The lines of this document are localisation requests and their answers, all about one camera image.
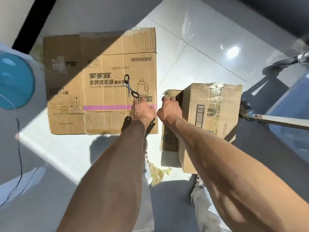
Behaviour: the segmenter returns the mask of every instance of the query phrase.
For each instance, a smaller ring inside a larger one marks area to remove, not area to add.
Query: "left arm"
[[[87,171],[57,232],[129,231],[141,203],[143,141],[155,109],[134,101],[132,123]]]

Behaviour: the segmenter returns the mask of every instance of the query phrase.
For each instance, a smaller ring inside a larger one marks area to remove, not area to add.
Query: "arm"
[[[158,116],[185,144],[214,205],[233,232],[309,231],[309,205],[256,159],[188,123],[175,97]]]
[[[146,128],[155,109],[134,101],[132,123],[87,171],[57,232],[133,230],[141,203]]]

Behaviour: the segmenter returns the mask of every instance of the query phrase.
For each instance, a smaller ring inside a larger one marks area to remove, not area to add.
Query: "brown cardboard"
[[[48,119],[53,134],[120,133],[134,97],[157,109],[154,28],[44,38]],[[158,133],[157,117],[151,134]]]
[[[191,84],[183,90],[182,116],[189,123],[226,138],[237,125],[241,94],[242,85]],[[196,174],[182,142],[178,153],[183,172]]]
[[[180,107],[182,103],[182,90],[167,90],[164,95],[168,98],[176,97]],[[162,151],[178,151],[178,138],[165,124],[162,126],[162,137],[161,137],[161,150]]]

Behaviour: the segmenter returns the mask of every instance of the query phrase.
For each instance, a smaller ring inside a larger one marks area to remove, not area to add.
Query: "tile grout line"
[[[150,19],[152,22],[154,22],[154,23],[156,23],[157,25],[159,25],[160,27],[162,27],[163,29],[165,29],[166,31],[168,31],[168,32],[170,32],[171,34],[173,34],[174,36],[176,36],[177,38],[179,38],[180,40],[182,40],[183,42],[185,42],[186,43],[186,46],[184,47],[184,49],[187,47],[187,45],[190,45],[192,48],[194,48],[194,49],[196,49],[194,46],[192,46],[190,43],[188,43],[188,42],[186,42],[186,41],[184,41],[183,39],[181,39],[179,36],[177,36],[177,35],[175,35],[174,33],[172,33],[171,31],[169,31],[168,29],[166,29],[165,27],[163,27],[162,25],[160,25],[160,24],[158,24],[156,21],[154,21],[154,20],[152,20],[152,19]],[[197,51],[199,51],[200,53],[202,53],[203,55],[205,55],[207,58],[210,58],[208,55],[206,55],[206,54],[204,54],[203,52],[201,52],[200,50],[198,50],[198,49],[196,49]],[[226,69],[226,70],[228,70],[225,66],[222,66],[220,63],[218,63],[217,61],[215,61],[214,59],[212,59],[212,58],[210,58],[212,61],[214,61],[215,63],[217,63],[218,65],[220,65],[221,67],[223,67],[224,69]],[[238,75],[236,75],[234,72],[232,72],[232,71],[230,71],[230,70],[228,70],[230,73],[232,73],[233,75],[235,75],[235,76],[237,76],[239,79],[241,79],[241,80],[243,80],[244,82],[247,82],[247,81],[245,81],[244,79],[242,79],[241,77],[239,77]]]

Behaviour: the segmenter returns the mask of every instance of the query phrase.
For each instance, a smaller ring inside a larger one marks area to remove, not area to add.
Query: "black scissors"
[[[124,86],[126,86],[129,90],[129,97],[130,97],[130,90],[131,90],[131,94],[134,98],[138,98],[139,97],[139,93],[135,92],[131,87],[130,87],[130,76],[128,74],[125,75],[125,84],[122,83]]]

